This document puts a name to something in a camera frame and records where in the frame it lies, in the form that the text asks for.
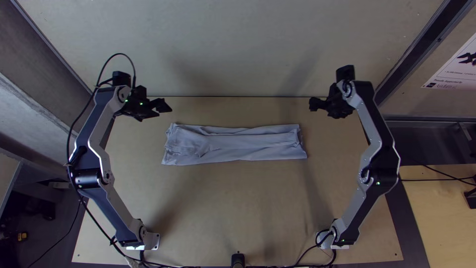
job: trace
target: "power cord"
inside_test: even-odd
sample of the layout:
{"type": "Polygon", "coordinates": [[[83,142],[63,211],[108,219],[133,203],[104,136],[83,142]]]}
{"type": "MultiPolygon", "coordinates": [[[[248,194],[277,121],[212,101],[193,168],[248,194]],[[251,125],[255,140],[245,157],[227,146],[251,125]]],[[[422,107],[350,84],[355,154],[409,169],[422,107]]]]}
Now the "power cord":
{"type": "Polygon", "coordinates": [[[34,262],[30,263],[29,266],[27,266],[27,268],[30,268],[31,266],[33,266],[37,261],[39,261],[41,258],[43,258],[44,255],[46,255],[52,248],[54,248],[57,244],[59,244],[66,236],[68,236],[68,234],[71,232],[71,230],[73,229],[73,226],[74,226],[74,223],[76,222],[76,219],[78,218],[78,213],[79,213],[79,208],[81,207],[81,202],[78,203],[78,209],[76,210],[76,215],[74,216],[74,219],[73,219],[73,222],[71,223],[71,226],[69,227],[69,230],[68,232],[63,235],[63,237],[61,237],[58,241],[56,241],[56,243],[54,243],[50,248],[48,248],[45,252],[43,252],[43,254],[41,254],[41,256],[39,256],[34,262]]]}
{"type": "Polygon", "coordinates": [[[472,178],[474,178],[474,176],[465,177],[465,178],[457,178],[457,177],[455,177],[455,176],[452,176],[452,175],[449,175],[449,174],[447,174],[447,173],[444,173],[443,171],[439,171],[439,170],[434,169],[434,168],[432,168],[432,167],[430,167],[430,166],[428,166],[428,165],[425,165],[425,164],[423,164],[422,162],[420,162],[420,161],[418,161],[418,160],[416,160],[416,159],[414,159],[414,158],[412,158],[412,157],[410,157],[410,156],[408,156],[408,155],[405,155],[405,157],[411,159],[413,162],[417,163],[417,164],[420,165],[420,166],[423,166],[423,167],[425,167],[425,168],[427,168],[427,169],[429,169],[429,170],[432,170],[432,171],[434,171],[434,172],[436,172],[436,173],[439,173],[439,174],[444,175],[444,176],[446,176],[446,177],[449,177],[449,178],[451,178],[451,179],[401,180],[402,182],[460,181],[460,182],[465,183],[465,184],[468,184],[468,185],[476,186],[476,184],[474,184],[474,183],[470,183],[470,182],[464,181],[464,180],[467,180],[467,179],[472,179],[472,178]]]}
{"type": "Polygon", "coordinates": [[[312,268],[322,268],[322,267],[332,267],[332,265],[334,264],[334,261],[336,260],[337,258],[337,251],[335,249],[332,250],[332,259],[329,263],[327,264],[324,264],[324,265],[310,265],[310,264],[300,264],[302,258],[304,257],[304,255],[306,255],[307,252],[309,252],[311,249],[313,248],[318,248],[322,245],[322,243],[324,243],[324,241],[330,236],[332,235],[332,232],[328,232],[324,238],[322,238],[321,242],[319,243],[316,243],[314,246],[312,247],[309,247],[308,249],[306,249],[304,251],[304,253],[301,254],[301,256],[298,258],[298,260],[296,261],[295,264],[291,265],[291,266],[287,266],[287,267],[283,267],[283,268],[295,268],[295,267],[312,267],[312,268]]]}
{"type": "MultiPolygon", "coordinates": [[[[173,267],[173,266],[169,266],[169,265],[164,265],[164,264],[159,264],[159,263],[154,263],[154,262],[148,262],[144,259],[144,252],[141,251],[139,253],[139,257],[140,259],[136,259],[136,258],[133,258],[133,257],[130,257],[128,255],[126,255],[124,252],[122,252],[122,250],[120,250],[120,248],[116,245],[116,241],[114,241],[114,237],[111,238],[105,231],[104,229],[102,228],[102,226],[98,223],[98,221],[96,220],[96,218],[93,216],[93,214],[91,213],[91,211],[88,209],[88,206],[87,204],[84,202],[81,194],[79,193],[79,189],[76,187],[75,183],[73,183],[73,178],[71,177],[71,170],[70,170],[70,161],[69,161],[69,141],[71,139],[71,133],[72,133],[72,130],[73,130],[73,127],[74,125],[77,123],[77,121],[81,118],[81,116],[83,116],[84,112],[86,111],[87,107],[89,106],[89,104],[91,103],[91,101],[93,100],[94,96],[96,95],[98,89],[103,85],[103,84],[106,84],[108,83],[108,80],[106,81],[103,81],[103,82],[99,82],[101,81],[101,76],[103,74],[103,71],[104,69],[106,68],[106,65],[108,64],[108,62],[114,58],[115,56],[118,56],[118,55],[123,55],[125,56],[127,59],[129,59],[131,65],[132,65],[132,68],[133,68],[133,71],[134,71],[134,76],[133,76],[133,79],[132,79],[132,88],[135,87],[135,81],[136,81],[136,76],[135,76],[135,67],[134,67],[134,63],[132,62],[132,60],[129,58],[129,56],[127,56],[126,54],[124,53],[116,53],[112,56],[109,57],[109,59],[104,63],[103,67],[101,68],[101,72],[99,73],[99,77],[98,77],[98,80],[96,82],[96,87],[94,88],[94,91],[93,93],[91,94],[91,97],[89,98],[88,102],[86,103],[86,105],[84,106],[83,110],[79,113],[78,117],[76,117],[76,119],[73,121],[73,123],[71,124],[71,127],[69,128],[69,132],[68,132],[68,137],[67,137],[67,143],[66,143],[66,159],[67,159],[67,164],[66,164],[66,167],[67,167],[67,170],[68,170],[68,177],[71,181],[71,184],[74,186],[74,189],[76,191],[76,194],[78,195],[78,197],[80,198],[79,199],[79,203],[81,205],[83,205],[84,209],[86,210],[86,212],[88,213],[88,215],[91,217],[91,219],[93,220],[94,224],[96,224],[96,226],[99,228],[99,230],[101,231],[101,233],[103,233],[103,235],[108,239],[109,243],[111,246],[114,247],[114,249],[117,251],[117,253],[119,253],[121,256],[123,256],[124,258],[126,258],[126,260],[129,262],[130,260],[133,260],[133,261],[136,261],[136,262],[139,262],[140,264],[142,264],[145,268],[148,268],[147,264],[149,265],[156,265],[158,266],[157,268],[177,268],[177,267],[173,267]]],[[[328,233],[324,239],[319,243],[319,244],[316,244],[310,248],[308,248],[297,260],[297,262],[293,265],[293,266],[288,266],[288,267],[283,267],[283,268],[296,268],[296,267],[312,267],[312,268],[323,268],[323,267],[331,267],[332,264],[334,263],[335,259],[336,259],[336,256],[337,256],[337,252],[336,250],[332,250],[332,253],[333,253],[333,257],[332,257],[332,260],[328,263],[328,264],[325,264],[325,265],[301,265],[299,264],[299,262],[301,261],[301,259],[304,257],[304,255],[309,252],[311,249],[313,248],[316,248],[316,247],[319,247],[320,244],[322,244],[322,242],[324,240],[326,240],[326,238],[328,238],[332,233],[328,233]]],[[[197,268],[197,267],[191,267],[191,266],[183,266],[181,268],[197,268]]]]}

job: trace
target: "cable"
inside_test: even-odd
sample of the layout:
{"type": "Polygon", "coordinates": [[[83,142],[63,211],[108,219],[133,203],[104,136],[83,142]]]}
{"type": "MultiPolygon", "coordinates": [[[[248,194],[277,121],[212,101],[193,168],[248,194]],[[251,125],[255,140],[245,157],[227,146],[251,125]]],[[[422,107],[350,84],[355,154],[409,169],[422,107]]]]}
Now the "cable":
{"type": "Polygon", "coordinates": [[[304,257],[304,255],[306,255],[307,252],[309,252],[311,249],[313,248],[317,248],[317,247],[320,247],[322,245],[322,243],[324,243],[324,241],[330,236],[332,235],[332,232],[328,232],[324,238],[321,240],[321,242],[319,243],[316,243],[314,246],[312,247],[309,247],[308,249],[306,249],[304,251],[304,253],[301,254],[301,256],[297,259],[296,263],[292,266],[287,266],[287,267],[284,267],[284,268],[295,268],[295,267],[313,267],[313,268],[321,268],[321,267],[329,267],[329,266],[332,266],[332,264],[334,263],[334,261],[336,260],[336,257],[337,257],[337,252],[336,250],[332,250],[332,260],[327,263],[327,264],[324,264],[324,265],[301,265],[299,264],[302,260],[302,258],[304,257]]]}
{"type": "Polygon", "coordinates": [[[78,209],[76,210],[76,215],[74,216],[74,219],[73,219],[73,222],[71,223],[71,226],[69,227],[69,230],[68,232],[63,235],[63,237],[61,237],[58,241],[56,241],[56,243],[54,243],[49,249],[47,249],[43,254],[41,254],[41,256],[39,256],[34,262],[32,262],[29,266],[27,266],[27,268],[30,268],[31,266],[33,266],[37,261],[39,261],[44,255],[46,255],[46,253],[48,253],[52,248],[54,248],[59,242],[61,242],[66,236],[68,236],[68,234],[71,232],[71,230],[73,229],[73,226],[74,226],[74,223],[76,222],[76,219],[78,218],[78,213],[79,213],[79,208],[81,207],[81,202],[78,203],[78,209]]]}
{"type": "Polygon", "coordinates": [[[414,158],[410,157],[409,155],[405,155],[405,157],[407,157],[407,158],[411,159],[413,162],[415,162],[415,163],[417,163],[417,164],[419,164],[419,165],[421,165],[421,166],[423,166],[423,167],[425,167],[425,168],[427,168],[427,169],[429,169],[429,170],[432,170],[432,171],[434,171],[434,172],[436,172],[436,173],[439,173],[439,174],[441,174],[441,175],[444,175],[444,176],[446,176],[446,177],[449,177],[449,178],[451,178],[451,179],[401,180],[402,182],[423,182],[423,181],[460,181],[460,182],[462,182],[462,183],[466,183],[466,184],[468,184],[468,185],[476,186],[476,184],[474,184],[474,183],[470,183],[470,182],[466,182],[466,181],[464,181],[464,180],[467,180],[467,179],[471,179],[471,178],[473,178],[474,176],[471,176],[471,177],[465,177],[465,178],[456,178],[455,176],[451,176],[451,175],[449,175],[449,174],[446,174],[446,173],[444,173],[444,172],[442,172],[442,171],[439,171],[439,170],[437,170],[437,169],[434,169],[434,168],[432,168],[432,167],[430,167],[430,166],[428,166],[428,165],[425,165],[425,164],[421,163],[420,161],[418,161],[418,160],[416,160],[416,159],[414,159],[414,158]]]}

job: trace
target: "light gray cloth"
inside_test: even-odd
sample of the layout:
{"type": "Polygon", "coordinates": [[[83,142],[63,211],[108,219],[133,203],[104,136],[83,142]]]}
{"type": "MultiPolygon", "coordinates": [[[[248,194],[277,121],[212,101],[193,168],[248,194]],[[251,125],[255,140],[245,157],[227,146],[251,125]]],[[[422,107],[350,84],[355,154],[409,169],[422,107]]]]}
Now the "light gray cloth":
{"type": "Polygon", "coordinates": [[[252,129],[171,124],[164,165],[307,158],[298,124],[252,129]]]}

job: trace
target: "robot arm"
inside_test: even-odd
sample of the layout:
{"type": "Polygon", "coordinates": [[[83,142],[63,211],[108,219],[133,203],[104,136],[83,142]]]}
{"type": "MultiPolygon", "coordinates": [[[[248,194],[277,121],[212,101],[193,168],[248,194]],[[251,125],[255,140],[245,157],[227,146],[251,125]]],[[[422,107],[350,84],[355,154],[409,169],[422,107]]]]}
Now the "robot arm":
{"type": "Polygon", "coordinates": [[[115,117],[128,115],[139,121],[171,112],[163,99],[149,101],[146,88],[130,88],[130,76],[114,72],[113,86],[100,88],[95,106],[81,129],[69,159],[71,182],[80,194],[91,198],[116,229],[121,246],[133,250],[156,250],[160,235],[148,232],[140,219],[133,218],[114,189],[114,174],[105,152],[115,117]]]}
{"type": "Polygon", "coordinates": [[[331,85],[327,100],[311,98],[309,108],[325,109],[333,118],[345,118],[357,110],[369,147],[360,158],[357,190],[349,207],[341,218],[332,222],[329,231],[316,236],[319,243],[332,232],[321,248],[346,248],[356,242],[358,229],[377,199],[397,184],[400,167],[393,137],[373,100],[372,84],[355,81],[353,66],[342,67],[336,73],[337,83],[331,85]]]}

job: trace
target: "tan table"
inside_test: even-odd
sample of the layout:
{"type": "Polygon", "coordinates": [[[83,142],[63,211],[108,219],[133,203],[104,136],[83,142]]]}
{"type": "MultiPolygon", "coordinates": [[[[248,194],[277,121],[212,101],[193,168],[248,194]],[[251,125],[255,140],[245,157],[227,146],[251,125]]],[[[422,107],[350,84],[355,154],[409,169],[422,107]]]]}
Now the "tan table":
{"type": "MultiPolygon", "coordinates": [[[[476,174],[476,165],[431,166],[458,178],[476,174]]],[[[422,166],[400,169],[402,179],[447,179],[422,166]]],[[[463,196],[474,186],[461,182],[403,182],[428,262],[432,268],[472,267],[476,252],[476,209],[463,196]]]]}
{"type": "MultiPolygon", "coordinates": [[[[229,266],[243,252],[248,265],[291,265],[316,231],[341,217],[357,189],[356,174],[367,143],[357,114],[342,120],[311,113],[308,98],[168,97],[172,113],[142,123],[119,117],[107,152],[115,188],[132,216],[161,233],[148,261],[176,266],[229,266]],[[299,123],[307,160],[236,161],[164,166],[165,131],[171,123],[257,127],[299,123]]],[[[93,202],[89,208],[112,236],[93,202]]],[[[359,241],[338,252],[336,263],[402,259],[385,198],[360,229],[359,241]]],[[[89,217],[84,217],[74,262],[125,264],[89,217]]],[[[131,256],[138,252],[127,251],[131,256]]],[[[304,262],[326,263],[316,249],[304,262]]]]}

